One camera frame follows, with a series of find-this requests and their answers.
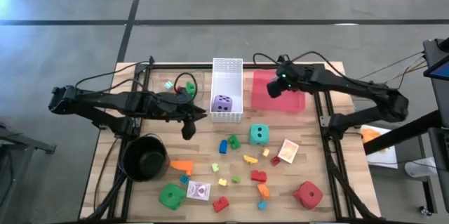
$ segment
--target white plastic basket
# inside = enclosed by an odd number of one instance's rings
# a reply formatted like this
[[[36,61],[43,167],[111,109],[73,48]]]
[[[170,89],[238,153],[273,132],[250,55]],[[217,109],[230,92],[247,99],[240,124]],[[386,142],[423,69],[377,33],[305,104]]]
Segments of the white plastic basket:
[[[232,98],[231,112],[212,112],[216,95]],[[243,118],[243,59],[213,58],[210,95],[212,122],[240,123]]]

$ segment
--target wooden tabletop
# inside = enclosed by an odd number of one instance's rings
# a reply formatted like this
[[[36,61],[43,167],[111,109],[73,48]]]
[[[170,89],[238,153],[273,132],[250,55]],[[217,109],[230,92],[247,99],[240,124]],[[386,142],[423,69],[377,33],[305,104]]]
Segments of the wooden tabletop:
[[[343,72],[341,62],[333,62],[333,64]],[[119,70],[127,65],[129,63],[119,63],[116,68]],[[156,92],[165,91],[163,85],[166,81],[174,81],[179,73],[186,71],[194,72],[199,84],[196,105],[208,110],[212,70],[152,70],[149,89]],[[130,67],[116,74],[112,84],[132,78],[133,72],[134,67]],[[313,97],[306,94],[306,107],[300,113],[255,109],[251,107],[250,103],[253,71],[244,70],[243,77],[243,121],[240,124],[213,124],[210,118],[206,117],[196,122],[195,136],[191,140],[183,140],[181,136],[182,124],[150,120],[143,122],[142,134],[157,134],[163,140],[171,160],[192,160],[194,162],[191,180],[211,184],[209,201],[187,198],[176,211],[170,210],[159,203],[159,193],[165,184],[174,183],[185,190],[187,189],[187,186],[180,182],[182,172],[170,168],[160,180],[133,183],[128,221],[298,222],[335,220]],[[187,81],[189,81],[187,77],[181,78],[180,84],[184,85]],[[114,89],[112,93],[129,90],[130,84],[124,84],[120,88]],[[331,92],[331,97],[335,112],[347,114],[354,111],[349,95]],[[108,112],[115,116],[120,115],[115,111]],[[267,148],[270,149],[270,153],[268,157],[261,155],[263,147],[248,144],[250,125],[256,123],[269,126],[270,138]],[[231,134],[235,134],[239,138],[242,144],[241,149],[232,150],[228,147],[227,154],[219,154],[220,141],[228,139]],[[281,162],[277,166],[272,166],[269,160],[279,151],[284,139],[297,143],[300,148],[292,164]],[[100,133],[80,217],[86,217],[93,211],[95,185],[98,181],[102,163],[113,142],[114,135],[111,131],[106,130]],[[119,143],[115,145],[100,181],[97,205],[112,186],[118,159],[118,146]],[[360,137],[353,134],[346,135],[342,140],[342,149],[349,183],[362,202],[379,216],[380,210]],[[244,154],[257,157],[259,162],[252,165],[245,163],[243,160]],[[212,171],[212,163],[219,164],[220,170],[217,173]],[[257,209],[257,203],[262,198],[257,190],[257,183],[250,179],[250,172],[253,169],[267,173],[266,185],[272,197],[267,200],[267,209],[264,211]],[[240,176],[241,182],[233,184],[231,182],[232,176]],[[230,186],[222,187],[218,185],[217,182],[220,178],[227,179]],[[306,180],[313,182],[323,192],[323,199],[313,210],[305,209],[292,196],[299,185]],[[345,213],[344,196],[341,187],[339,185],[338,187],[341,206]],[[123,190],[124,186],[119,193],[118,216],[121,210]],[[212,203],[221,196],[225,196],[229,200],[229,206],[223,211],[215,213]]]

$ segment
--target red block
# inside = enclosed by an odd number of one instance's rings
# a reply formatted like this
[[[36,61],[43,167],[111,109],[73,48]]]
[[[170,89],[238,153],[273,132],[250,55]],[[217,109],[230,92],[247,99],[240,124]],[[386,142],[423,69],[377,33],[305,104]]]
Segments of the red block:
[[[273,164],[273,166],[276,166],[281,162],[281,159],[279,157],[273,157],[270,162]]]
[[[251,180],[256,180],[259,182],[266,182],[267,181],[267,174],[264,171],[256,171],[253,170],[253,172],[251,172]]]
[[[293,196],[307,209],[313,209],[323,199],[323,193],[310,181],[304,182]]]
[[[221,197],[216,202],[213,202],[212,205],[215,212],[218,213],[226,206],[229,206],[229,202],[227,201],[226,197]]]

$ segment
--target gray floor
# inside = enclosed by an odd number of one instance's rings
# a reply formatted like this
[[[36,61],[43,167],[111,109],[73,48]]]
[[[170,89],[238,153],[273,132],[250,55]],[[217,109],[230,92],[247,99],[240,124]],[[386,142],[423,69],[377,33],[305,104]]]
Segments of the gray floor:
[[[0,0],[0,20],[126,20],[132,0]],[[449,0],[140,0],[136,19],[435,19],[448,18]],[[0,26],[0,121],[48,143],[56,153],[35,155],[11,213],[11,223],[75,220],[98,136],[90,123],[51,114],[54,86],[114,68],[123,26]],[[125,62],[208,62],[214,57],[299,54],[316,50],[344,62],[359,77],[422,50],[422,41],[449,35],[447,25],[134,27]],[[318,60],[313,56],[304,60]],[[372,80],[394,76],[413,60]],[[88,89],[110,85],[111,77],[86,82]],[[408,121],[436,109],[430,81],[409,74],[401,92],[410,99]],[[371,104],[357,101],[358,109]],[[382,215],[389,220],[447,223],[438,181],[438,214],[426,219],[420,183],[374,176]]]

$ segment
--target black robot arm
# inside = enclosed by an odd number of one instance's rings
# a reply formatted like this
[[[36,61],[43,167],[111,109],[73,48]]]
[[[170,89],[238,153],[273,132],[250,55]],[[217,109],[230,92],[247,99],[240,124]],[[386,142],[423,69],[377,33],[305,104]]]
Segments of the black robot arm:
[[[272,98],[282,91],[304,91],[310,94],[317,91],[339,91],[363,98],[369,98],[376,106],[352,114],[334,114],[321,118],[321,124],[327,126],[327,136],[331,140],[341,140],[344,132],[351,126],[384,120],[398,122],[408,115],[408,99],[397,89],[386,84],[359,81],[349,77],[340,77],[330,70],[311,65],[295,65],[282,57],[276,71],[277,79],[267,84]]]
[[[156,119],[184,122],[182,137],[189,140],[196,132],[194,122],[206,117],[205,110],[193,102],[186,102],[185,95],[151,91],[122,92],[109,94],[81,90],[73,86],[55,87],[48,105],[55,114],[77,114],[92,121],[102,129],[109,127],[117,136],[138,137],[138,119]],[[125,117],[115,117],[98,108],[117,110]]]

